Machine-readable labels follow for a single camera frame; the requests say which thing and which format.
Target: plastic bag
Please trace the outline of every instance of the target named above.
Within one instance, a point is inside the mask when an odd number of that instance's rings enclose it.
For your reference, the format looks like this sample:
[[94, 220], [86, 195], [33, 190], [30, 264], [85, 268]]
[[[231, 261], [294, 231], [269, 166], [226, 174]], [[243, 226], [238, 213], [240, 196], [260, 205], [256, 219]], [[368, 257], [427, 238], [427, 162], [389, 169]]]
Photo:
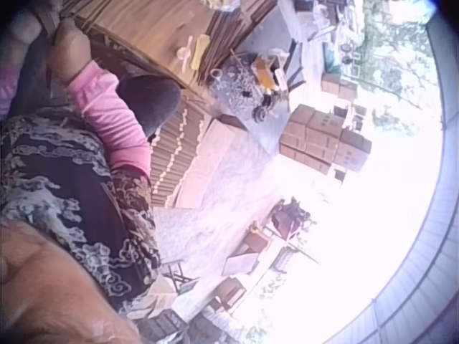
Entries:
[[233, 12], [241, 6], [240, 0], [201, 0], [201, 2], [210, 9], [223, 12]]

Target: person's left hand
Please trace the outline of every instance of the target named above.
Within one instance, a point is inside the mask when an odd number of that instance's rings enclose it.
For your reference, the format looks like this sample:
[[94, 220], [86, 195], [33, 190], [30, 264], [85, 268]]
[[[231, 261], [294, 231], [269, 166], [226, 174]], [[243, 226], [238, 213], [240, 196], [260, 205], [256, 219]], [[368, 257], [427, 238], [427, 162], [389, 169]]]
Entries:
[[28, 10], [20, 11], [13, 19], [8, 28], [8, 33], [17, 40], [29, 46], [42, 31], [42, 25], [38, 19]]

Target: person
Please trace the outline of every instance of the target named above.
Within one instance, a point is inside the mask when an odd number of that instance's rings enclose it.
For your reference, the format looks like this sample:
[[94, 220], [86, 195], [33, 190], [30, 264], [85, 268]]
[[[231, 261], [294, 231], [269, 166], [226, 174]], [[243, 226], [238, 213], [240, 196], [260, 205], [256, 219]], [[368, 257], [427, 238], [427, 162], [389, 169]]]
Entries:
[[[125, 315], [160, 265], [147, 136], [167, 116], [142, 128], [136, 116], [155, 111], [130, 110], [71, 19], [61, 22], [47, 66], [72, 103], [49, 92], [44, 99], [41, 76], [30, 91], [27, 59], [37, 59], [30, 49], [41, 35], [22, 11], [0, 41], [0, 341], [140, 343]], [[24, 107], [23, 94], [34, 107]]]

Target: stacked cardboard boxes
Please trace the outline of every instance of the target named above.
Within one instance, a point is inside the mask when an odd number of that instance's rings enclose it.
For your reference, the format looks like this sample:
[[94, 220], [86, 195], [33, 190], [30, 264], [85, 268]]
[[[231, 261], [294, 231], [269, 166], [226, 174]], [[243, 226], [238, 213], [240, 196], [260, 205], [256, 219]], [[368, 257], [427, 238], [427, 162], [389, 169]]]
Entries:
[[344, 118], [300, 105], [280, 138], [280, 153], [327, 174], [343, 124]]
[[357, 85], [355, 82], [341, 79], [338, 75], [324, 74], [322, 76], [323, 92], [337, 95], [349, 102], [357, 99]]
[[364, 136], [344, 129], [334, 163], [354, 172], [360, 172], [372, 152], [372, 142]]

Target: skin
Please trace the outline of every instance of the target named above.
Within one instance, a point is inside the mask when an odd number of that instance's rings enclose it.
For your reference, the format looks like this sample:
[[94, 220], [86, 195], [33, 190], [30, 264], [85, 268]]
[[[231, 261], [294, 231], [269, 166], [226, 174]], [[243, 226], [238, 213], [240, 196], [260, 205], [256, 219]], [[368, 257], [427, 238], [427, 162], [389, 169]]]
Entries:
[[31, 343], [141, 342], [67, 252], [25, 223], [3, 224], [0, 235], [2, 334], [25, 335]]

